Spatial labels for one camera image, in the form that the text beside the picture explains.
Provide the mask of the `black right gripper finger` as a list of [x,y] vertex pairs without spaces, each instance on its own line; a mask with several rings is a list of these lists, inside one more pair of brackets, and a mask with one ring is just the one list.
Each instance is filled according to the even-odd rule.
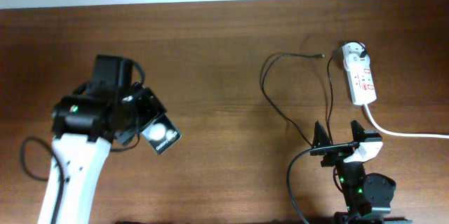
[[330,138],[326,133],[326,130],[320,123],[320,121],[316,121],[314,124],[314,139],[312,142],[312,147],[327,147],[331,146]]
[[366,140],[365,129],[356,120],[351,122],[351,132],[354,142],[362,143]]

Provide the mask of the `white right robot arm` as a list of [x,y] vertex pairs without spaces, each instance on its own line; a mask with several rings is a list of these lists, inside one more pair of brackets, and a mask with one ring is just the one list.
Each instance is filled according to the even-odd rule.
[[334,145],[320,122],[314,126],[313,156],[322,156],[322,167],[335,169],[347,211],[334,214],[335,223],[383,223],[391,212],[396,182],[380,173],[367,174],[364,164],[374,159],[383,142],[377,131],[365,130],[351,122],[353,140]]

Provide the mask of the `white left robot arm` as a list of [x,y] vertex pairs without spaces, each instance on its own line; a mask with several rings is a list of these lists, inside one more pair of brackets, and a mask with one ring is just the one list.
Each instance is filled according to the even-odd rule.
[[92,79],[53,110],[51,167],[39,223],[87,223],[95,189],[112,144],[133,148],[145,127],[165,114],[148,94],[134,60],[98,55]]

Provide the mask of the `black Galaxy smartphone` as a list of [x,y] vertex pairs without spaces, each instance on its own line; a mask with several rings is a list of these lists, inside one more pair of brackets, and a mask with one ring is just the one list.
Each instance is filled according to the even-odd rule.
[[181,132],[166,115],[149,123],[140,134],[158,155],[163,154],[182,137]]

